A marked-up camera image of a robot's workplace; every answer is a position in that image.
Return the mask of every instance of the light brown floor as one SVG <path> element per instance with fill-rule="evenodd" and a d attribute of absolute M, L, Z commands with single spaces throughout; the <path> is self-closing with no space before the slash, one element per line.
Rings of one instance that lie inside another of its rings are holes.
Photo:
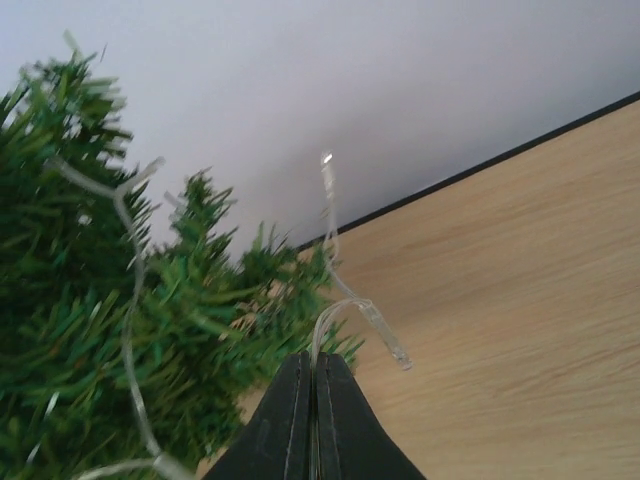
<path fill-rule="evenodd" d="M 640 479 L 640 104 L 342 236 L 356 378 L 430 480 Z"/>

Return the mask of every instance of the wooden floor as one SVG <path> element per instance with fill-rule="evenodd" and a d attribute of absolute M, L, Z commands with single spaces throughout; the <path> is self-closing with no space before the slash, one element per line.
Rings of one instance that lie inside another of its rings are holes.
<path fill-rule="evenodd" d="M 430 480 L 640 479 L 640 104 L 342 236 L 356 378 Z"/>

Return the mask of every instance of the black baseboard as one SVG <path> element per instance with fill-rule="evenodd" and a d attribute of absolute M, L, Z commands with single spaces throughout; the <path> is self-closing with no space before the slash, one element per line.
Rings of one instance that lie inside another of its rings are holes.
<path fill-rule="evenodd" d="M 467 170 L 464 170 L 456 175 L 453 175 L 452 177 L 449 177 L 445 180 L 442 180 L 441 182 L 438 182 L 428 188 L 425 188 L 424 190 L 421 190 L 417 193 L 414 193 L 413 195 L 409 195 L 408 197 L 405 197 L 401 200 L 398 200 L 397 202 L 393 202 L 390 205 L 387 205 L 386 207 L 382 207 L 372 213 L 369 213 L 368 215 L 365 215 L 364 217 L 361 217 L 357 220 L 354 220 L 353 222 L 350 222 L 342 227 L 339 228 L 338 232 L 339 233 L 344 233 L 347 232 L 349 230 L 352 230 L 356 227 L 359 227 L 360 225 L 364 225 L 367 222 L 370 222 L 371 220 L 374 220 L 378 217 L 381 217 L 383 215 L 386 215 L 387 213 L 393 212 L 394 210 L 397 210 L 398 208 L 404 207 L 405 205 L 408 205 L 411 202 L 415 202 L 416 200 L 420 200 L 421 198 L 426 197 L 427 195 L 431 195 L 432 193 L 437 192 L 438 190 L 442 190 L 443 188 L 446 188 L 450 185 L 453 185 L 456 182 L 459 182 L 461 180 L 464 180 L 465 178 L 468 178 L 472 175 L 475 175 L 478 172 L 481 172 L 482 170 L 485 170 L 489 167 L 493 167 L 494 165 L 498 165 L 499 163 L 504 162 L 505 160 L 509 160 L 510 158 L 513 158 L 517 155 L 520 155 L 523 152 L 526 152 L 527 150 L 531 150 L 534 147 L 537 147 L 538 145 L 541 145 L 545 142 L 548 142 L 549 140 L 553 140 L 554 138 L 558 138 L 561 135 L 564 135 L 567 132 L 570 132 L 571 130 L 575 130 L 576 128 L 582 127 L 583 125 L 586 125 L 587 123 L 593 122 L 594 120 L 597 120 L 598 118 L 604 117 L 605 115 L 608 115 L 610 113 L 615 112 L 616 110 L 620 110 L 621 108 L 626 107 L 627 105 L 631 105 L 632 103 L 635 103 L 637 101 L 640 100 L 640 91 L 633 93 L 631 95 L 629 95 L 628 97 L 625 97 L 621 100 L 618 100 L 617 102 L 614 102 L 610 105 L 607 105 L 606 107 L 603 107 L 599 110 L 596 110 L 595 112 L 592 112 L 588 115 L 585 115 L 582 118 L 579 118 L 577 120 L 574 120 L 571 123 L 568 123 L 560 128 L 556 128 L 555 130 L 552 130 L 551 132 L 545 133 L 544 135 L 539 136 L 538 138 L 535 138 L 533 140 L 530 140 L 529 142 L 523 143 L 522 145 L 512 148 L 511 150 L 508 150 L 504 153 L 501 153 L 500 155 L 493 157 L 489 160 L 485 160 L 484 162 L 475 165 L 474 167 L 471 167 Z M 302 245 L 300 245 L 298 247 L 299 250 L 304 250 L 306 248 L 309 248 L 311 245 L 313 245 L 314 243 L 316 243 L 319 240 L 322 240 L 324 238 L 324 235 L 314 238 L 313 240 L 310 240 L 308 242 L 303 243 Z"/>

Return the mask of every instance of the artificial christmas tree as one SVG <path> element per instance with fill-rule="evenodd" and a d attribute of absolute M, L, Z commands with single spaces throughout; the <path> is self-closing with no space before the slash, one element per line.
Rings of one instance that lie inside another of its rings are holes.
<path fill-rule="evenodd" d="M 115 189 L 134 178 L 114 161 L 131 134 L 113 79 L 74 55 L 21 71 L 0 102 L 0 477 L 67 479 L 148 456 L 123 365 L 135 255 L 111 199 L 56 165 Z M 262 228 L 238 263 L 215 232 L 232 206 L 206 172 L 176 203 L 177 240 L 153 247 L 144 185 L 124 195 L 146 275 L 131 325 L 136 378 L 155 437 L 194 468 L 241 427 L 238 398 L 308 348 L 330 282 L 321 248 L 302 260 Z M 329 332 L 351 361 L 359 343 Z M 126 478 L 155 478 L 149 471 Z"/>

